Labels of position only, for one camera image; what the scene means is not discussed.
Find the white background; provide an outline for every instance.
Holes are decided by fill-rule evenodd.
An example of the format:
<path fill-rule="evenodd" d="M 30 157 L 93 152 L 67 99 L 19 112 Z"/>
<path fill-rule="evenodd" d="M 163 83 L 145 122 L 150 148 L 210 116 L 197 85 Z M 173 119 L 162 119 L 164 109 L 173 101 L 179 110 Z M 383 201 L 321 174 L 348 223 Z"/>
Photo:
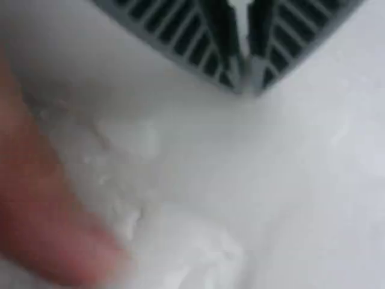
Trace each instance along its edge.
<path fill-rule="evenodd" d="M 252 288 L 385 288 L 384 8 L 367 0 L 258 99 L 201 82 L 84 1 L 0 1 L 0 32 L 34 93 L 118 127 L 146 193 L 243 241 Z M 119 138 L 127 123 L 135 140 Z"/>

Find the finger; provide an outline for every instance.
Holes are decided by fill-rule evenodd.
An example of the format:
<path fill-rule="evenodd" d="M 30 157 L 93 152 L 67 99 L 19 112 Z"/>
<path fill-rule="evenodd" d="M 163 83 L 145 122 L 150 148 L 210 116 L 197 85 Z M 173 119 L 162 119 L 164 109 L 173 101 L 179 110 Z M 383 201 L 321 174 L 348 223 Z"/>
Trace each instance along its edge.
<path fill-rule="evenodd" d="M 69 192 L 55 152 L 1 58 L 0 252 L 62 285 L 100 282 L 126 261 L 101 222 Z"/>

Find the white surface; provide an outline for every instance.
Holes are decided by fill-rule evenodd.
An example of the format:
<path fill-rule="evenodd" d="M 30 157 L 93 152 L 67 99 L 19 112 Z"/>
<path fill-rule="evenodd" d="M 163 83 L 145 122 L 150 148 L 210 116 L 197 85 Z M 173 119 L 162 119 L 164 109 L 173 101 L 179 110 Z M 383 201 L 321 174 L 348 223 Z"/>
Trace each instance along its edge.
<path fill-rule="evenodd" d="M 127 149 L 135 193 L 182 202 L 243 241 L 247 288 L 382 288 L 384 7 L 367 0 L 260 99 L 200 82 L 81 1 L 4 0 L 0 24 L 34 93 L 65 88 L 97 119 L 135 128 L 146 148 Z"/>

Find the white powder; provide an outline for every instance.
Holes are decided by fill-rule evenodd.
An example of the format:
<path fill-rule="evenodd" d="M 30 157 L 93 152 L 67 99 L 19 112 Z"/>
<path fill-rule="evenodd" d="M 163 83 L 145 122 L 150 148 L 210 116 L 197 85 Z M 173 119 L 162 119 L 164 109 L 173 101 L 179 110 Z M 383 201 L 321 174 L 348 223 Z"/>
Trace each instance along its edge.
<path fill-rule="evenodd" d="M 145 157 L 153 156 L 156 146 L 142 148 L 140 141 L 131 138 L 144 135 L 145 139 L 146 135 L 152 135 L 150 142 L 156 143 L 148 125 L 142 127 L 143 134 L 137 131 L 141 126 L 132 130 L 132 126 L 127 125 L 128 133 L 125 134 L 122 123 L 114 127 L 113 122 L 109 122 L 102 127 L 103 138 L 100 138 L 98 132 L 95 134 L 90 127 L 80 125 L 76 114 L 67 114 L 55 107 L 45 109 L 44 113 L 41 113 L 42 110 L 37 112 L 39 116 L 44 116 L 40 119 L 40 126 L 58 151 L 76 194 L 90 210 L 106 220 L 130 251 L 129 269 L 122 272 L 117 280 L 99 288 L 238 287 L 244 253 L 225 229 L 181 205 L 163 202 L 161 197 L 157 200 L 141 197 L 146 195 L 146 192 L 141 194 L 143 186 L 139 180 L 140 173 L 145 170 L 133 170 L 135 166 L 130 163 L 130 156 L 137 152 Z M 4 266 L 15 274 L 8 272 L 8 277 L 4 279 L 0 276 L 2 282 L 23 282 L 23 288 L 52 287 L 25 272 L 16 272 L 18 269 L 7 264 Z M 19 279 L 20 274 L 26 275 L 29 280 L 24 282 L 24 279 Z"/>

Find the human hand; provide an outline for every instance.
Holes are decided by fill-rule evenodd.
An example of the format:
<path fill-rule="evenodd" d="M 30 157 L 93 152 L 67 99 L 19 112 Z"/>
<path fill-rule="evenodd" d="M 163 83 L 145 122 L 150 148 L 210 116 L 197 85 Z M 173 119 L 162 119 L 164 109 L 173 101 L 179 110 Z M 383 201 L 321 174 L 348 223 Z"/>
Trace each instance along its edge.
<path fill-rule="evenodd" d="M 126 253 L 71 194 L 0 55 L 0 254 L 61 285 L 110 277 Z"/>

